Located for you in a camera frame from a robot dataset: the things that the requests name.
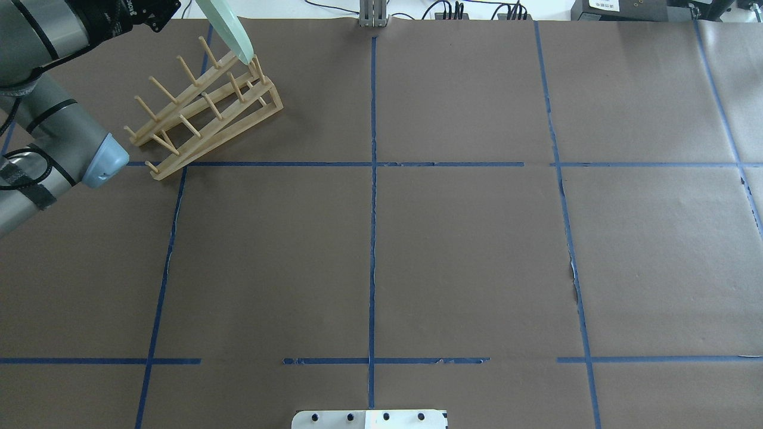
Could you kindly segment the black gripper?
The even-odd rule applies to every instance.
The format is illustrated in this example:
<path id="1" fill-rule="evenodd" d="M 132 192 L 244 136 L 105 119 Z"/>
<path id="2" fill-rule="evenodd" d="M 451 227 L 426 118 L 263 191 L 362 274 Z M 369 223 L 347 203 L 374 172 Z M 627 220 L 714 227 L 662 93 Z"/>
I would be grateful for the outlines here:
<path id="1" fill-rule="evenodd" d="M 77 1 L 76 15 L 90 44 L 98 45 L 143 24 L 159 33 L 181 5 L 180 1 Z"/>

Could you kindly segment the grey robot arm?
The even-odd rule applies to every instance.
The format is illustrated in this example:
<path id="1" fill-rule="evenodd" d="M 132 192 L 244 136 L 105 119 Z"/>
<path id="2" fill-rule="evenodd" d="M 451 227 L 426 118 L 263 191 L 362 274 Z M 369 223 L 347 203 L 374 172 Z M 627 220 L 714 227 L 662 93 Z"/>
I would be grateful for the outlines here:
<path id="1" fill-rule="evenodd" d="M 68 190 L 99 188 L 128 152 L 50 75 L 105 41 L 147 25 L 161 32 L 180 1 L 3 1 L 2 133 L 33 138 L 2 155 L 1 232 L 6 236 Z"/>

